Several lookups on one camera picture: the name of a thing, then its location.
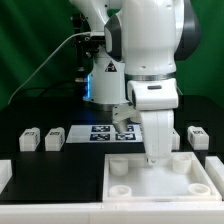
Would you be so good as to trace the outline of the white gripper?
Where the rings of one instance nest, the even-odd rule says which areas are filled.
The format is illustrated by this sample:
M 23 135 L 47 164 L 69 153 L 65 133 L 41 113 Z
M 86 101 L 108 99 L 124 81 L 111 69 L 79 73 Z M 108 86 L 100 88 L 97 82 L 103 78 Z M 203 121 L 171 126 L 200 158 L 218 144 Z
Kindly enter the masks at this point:
M 116 105 L 112 109 L 112 124 L 121 134 L 127 131 L 128 119 L 136 115 L 132 105 Z M 155 166 L 157 160 L 167 158 L 172 151 L 172 134 L 174 126 L 173 110 L 141 111 L 146 161 Z

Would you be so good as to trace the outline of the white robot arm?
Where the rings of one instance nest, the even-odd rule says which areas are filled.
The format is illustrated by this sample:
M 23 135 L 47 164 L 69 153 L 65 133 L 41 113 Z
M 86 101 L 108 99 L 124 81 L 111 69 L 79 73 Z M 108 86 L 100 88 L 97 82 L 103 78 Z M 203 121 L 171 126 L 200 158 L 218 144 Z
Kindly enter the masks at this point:
M 112 111 L 120 133 L 129 120 L 139 122 L 149 164 L 169 157 L 178 107 L 176 62 L 200 41 L 191 1 L 69 1 L 87 20 L 94 46 L 84 100 Z

